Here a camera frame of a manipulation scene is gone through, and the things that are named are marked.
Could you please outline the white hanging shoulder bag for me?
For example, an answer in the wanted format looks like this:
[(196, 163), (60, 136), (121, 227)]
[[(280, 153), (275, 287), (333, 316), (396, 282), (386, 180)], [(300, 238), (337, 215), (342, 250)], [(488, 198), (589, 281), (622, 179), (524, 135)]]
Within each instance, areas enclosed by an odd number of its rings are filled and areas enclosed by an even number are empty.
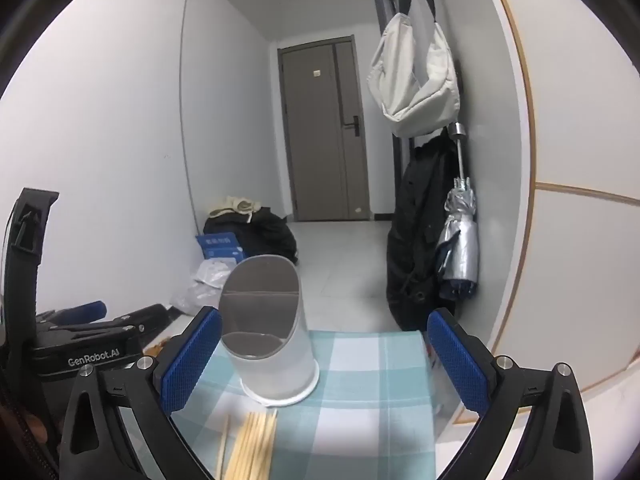
[(460, 112), (460, 91), (454, 57), (440, 25), (434, 25), (430, 44), (421, 51), (412, 21), (402, 15), (401, 94), (396, 108), (400, 111), (400, 138), (410, 139), (455, 122)]

